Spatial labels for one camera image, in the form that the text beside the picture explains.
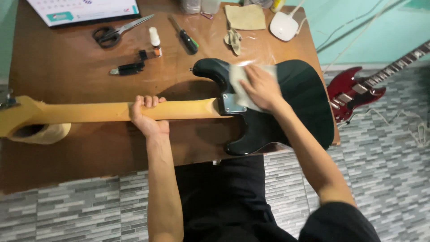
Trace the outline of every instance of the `wooden table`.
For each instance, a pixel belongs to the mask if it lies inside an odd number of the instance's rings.
[[[233,64],[276,64],[301,59],[321,73],[307,22],[300,34],[287,43],[267,29],[239,31],[243,37],[242,54],[235,56],[223,42],[227,33],[223,9],[213,19],[207,19],[200,14],[182,15],[173,0],[138,0],[138,4],[142,16],[155,16],[123,34],[116,47],[104,50],[91,33],[106,23],[51,30],[25,0],[20,0],[10,70],[10,87],[15,95],[52,104],[129,102],[138,94],[164,96],[172,101],[218,97],[219,89],[213,81],[188,71],[197,60],[207,57]],[[196,55],[185,52],[168,20],[170,13],[176,14],[181,27],[199,43]],[[273,13],[268,9],[264,13],[268,25]],[[295,19],[300,23],[304,17],[300,8]],[[107,25],[118,27],[128,22]],[[163,56],[147,60],[140,74],[109,76],[111,69],[134,62],[138,50],[151,49],[149,27],[158,29]],[[242,121],[177,120],[170,126],[174,161],[181,165],[227,158],[223,146],[239,137]],[[338,140],[336,129],[334,142]],[[130,122],[74,124],[64,140],[49,146],[9,140],[3,140],[2,146],[0,189],[5,193],[147,169],[145,138]]]

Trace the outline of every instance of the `guitar headstock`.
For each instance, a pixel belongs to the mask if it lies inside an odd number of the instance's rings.
[[[42,113],[44,103],[28,96],[11,98],[0,103],[0,137],[12,136],[19,128],[31,124],[34,116]]]

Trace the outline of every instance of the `white cable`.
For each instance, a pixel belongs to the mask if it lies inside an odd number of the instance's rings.
[[[295,12],[297,12],[297,10],[300,8],[300,6],[305,2],[306,0],[302,0],[297,6],[296,8],[294,8],[294,10],[289,14],[291,15],[291,17],[295,14]]]
[[[300,23],[300,27],[298,27],[298,30],[297,30],[296,34],[299,34],[299,33],[300,33],[301,27],[303,26],[304,21],[305,21],[306,19],[307,19],[307,17],[306,17],[306,18],[304,18],[304,19],[301,21],[301,23]]]
[[[322,43],[322,44],[320,44],[317,48],[316,48],[316,50],[318,51],[318,49],[319,48],[321,48],[325,43],[327,43],[327,41],[329,41],[330,39],[331,39],[331,37],[333,37],[333,35],[337,32],[337,31],[339,31],[340,29],[342,29],[343,27],[345,27],[345,26],[347,26],[348,24],[350,24],[350,23],[353,23],[354,21],[356,21],[356,20],[359,20],[359,19],[361,19],[361,18],[364,18],[364,17],[366,17],[367,15],[369,15],[371,12],[373,12],[373,10],[375,10],[376,9],[376,7],[380,4],[380,3],[382,3],[384,0],[379,0],[376,4],[375,4],[375,6],[373,6],[373,8],[371,9],[371,10],[369,10],[367,13],[365,13],[365,14],[363,14],[363,15],[361,15],[361,16],[358,16],[358,17],[356,17],[355,19],[352,19],[352,20],[350,20],[350,21],[348,21],[348,22],[346,22],[346,23],[344,23],[343,25],[341,25],[341,26],[339,26],[337,29],[335,29],[330,35],[329,35],[329,37]]]
[[[370,25],[379,17],[381,16],[381,14],[384,12],[384,10],[389,6],[389,4],[392,2],[393,0],[388,0],[388,2],[384,5],[384,7],[382,8],[381,11],[379,11],[375,17],[367,24],[367,26],[360,32],[359,35],[357,35],[357,37],[355,37],[355,39],[342,51],[339,53],[339,55],[326,67],[326,69],[322,72],[322,74],[324,74],[345,52],[346,50],[349,49],[349,47],[351,47],[351,45],[358,40],[358,38],[370,27]]]
[[[389,122],[388,122],[388,121],[385,119],[385,117],[384,117],[380,112],[378,112],[376,109],[369,109],[366,113],[358,113],[358,114],[354,114],[354,115],[352,116],[352,118],[351,118],[348,122],[346,122],[346,123],[344,123],[344,124],[340,124],[340,125],[338,126],[338,129],[340,129],[340,128],[344,127],[345,125],[348,125],[352,120],[354,120],[354,119],[355,119],[355,117],[365,117],[365,116],[369,115],[369,113],[370,113],[371,111],[376,112],[376,114],[378,114],[378,115],[382,118],[382,120],[383,120],[387,125],[389,125],[389,126],[391,126],[391,123],[394,121],[394,119],[398,118],[401,114],[405,115],[406,117],[419,118],[421,122],[417,125],[417,133],[413,133],[409,128],[408,128],[408,132],[409,132],[409,133],[411,134],[411,136],[414,138],[415,142],[417,143],[417,147],[419,147],[419,148],[423,148],[423,147],[427,147],[427,146],[429,146],[429,145],[430,145],[430,139],[428,139],[428,138],[427,138],[427,136],[430,136],[430,128],[428,128],[428,127],[426,126],[426,123],[423,121],[423,119],[421,118],[421,116],[419,116],[419,115],[417,115],[417,114],[415,114],[415,113],[412,113],[412,112],[407,113],[407,112],[405,112],[403,109],[402,109],[402,110],[400,110],[400,111],[398,111],[398,112],[396,113],[396,115],[395,115],[395,116],[391,119],[391,121],[389,121]]]

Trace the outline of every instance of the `yellow bottle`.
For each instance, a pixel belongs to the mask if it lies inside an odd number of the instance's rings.
[[[281,10],[282,6],[284,6],[286,0],[274,0],[272,6],[270,7],[270,10],[272,12],[277,13],[279,10]]]

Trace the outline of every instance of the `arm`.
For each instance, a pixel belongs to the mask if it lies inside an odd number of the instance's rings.
[[[184,237],[181,198],[169,139],[169,123],[141,114],[141,106],[156,106],[165,98],[136,97],[132,122],[146,137],[148,152],[148,233],[151,242],[180,242]]]
[[[246,66],[245,71],[250,83],[243,80],[240,83],[256,105],[274,115],[290,141],[306,179],[318,194],[320,203],[340,201],[355,206],[342,173],[282,98],[278,83],[257,66]]]

